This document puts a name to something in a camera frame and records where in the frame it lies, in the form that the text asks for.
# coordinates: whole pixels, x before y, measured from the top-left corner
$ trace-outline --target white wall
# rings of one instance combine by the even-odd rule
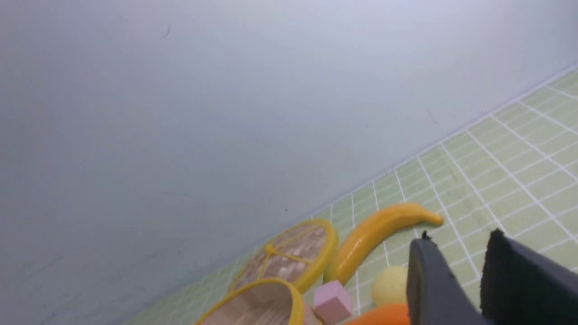
[[[574,62],[576,17],[575,0],[4,2],[1,322],[127,317]]]

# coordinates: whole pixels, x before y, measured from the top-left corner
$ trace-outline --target orange carrot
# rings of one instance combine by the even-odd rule
[[[375,307],[346,325],[409,325],[407,304]]]

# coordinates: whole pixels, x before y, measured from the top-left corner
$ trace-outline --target woven basket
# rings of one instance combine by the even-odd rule
[[[253,282],[225,297],[196,325],[321,325],[295,286],[282,279]]]
[[[300,223],[257,251],[232,281],[229,291],[260,279],[282,278],[304,293],[321,276],[337,244],[337,233],[330,222]]]

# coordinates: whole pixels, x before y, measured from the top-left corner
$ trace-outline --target yellow banana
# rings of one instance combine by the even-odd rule
[[[341,244],[325,269],[323,283],[339,280],[345,285],[375,246],[394,232],[420,222],[441,226],[443,218],[417,203],[395,204],[372,214]]]

